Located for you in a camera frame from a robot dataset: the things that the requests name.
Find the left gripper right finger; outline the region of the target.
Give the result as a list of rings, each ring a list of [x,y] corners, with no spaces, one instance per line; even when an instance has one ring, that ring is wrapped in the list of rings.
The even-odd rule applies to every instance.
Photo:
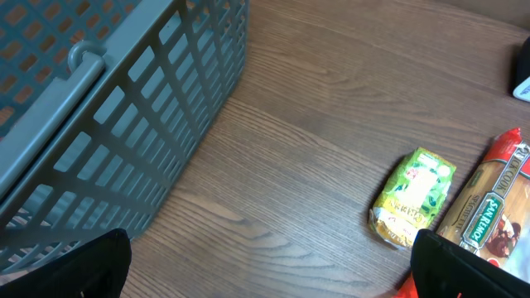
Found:
[[[529,298],[529,284],[432,232],[418,232],[412,278],[420,297]]]

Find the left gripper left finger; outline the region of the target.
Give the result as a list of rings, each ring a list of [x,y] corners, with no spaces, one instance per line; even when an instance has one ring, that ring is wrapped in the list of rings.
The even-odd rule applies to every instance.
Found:
[[[131,261],[128,234],[116,228],[1,286],[1,298],[119,297]]]

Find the spaghetti pack with red ends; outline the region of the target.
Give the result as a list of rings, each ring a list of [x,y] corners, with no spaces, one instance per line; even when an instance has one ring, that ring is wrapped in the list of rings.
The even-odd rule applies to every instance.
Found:
[[[529,284],[529,145],[520,128],[497,136],[432,231]],[[420,297],[410,276],[399,297]]]

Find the green yellow snack bar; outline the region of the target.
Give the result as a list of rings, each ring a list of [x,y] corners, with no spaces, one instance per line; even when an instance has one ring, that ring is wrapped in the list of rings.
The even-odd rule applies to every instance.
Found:
[[[404,156],[369,210],[369,227],[398,249],[413,246],[445,203],[456,166],[418,147]]]

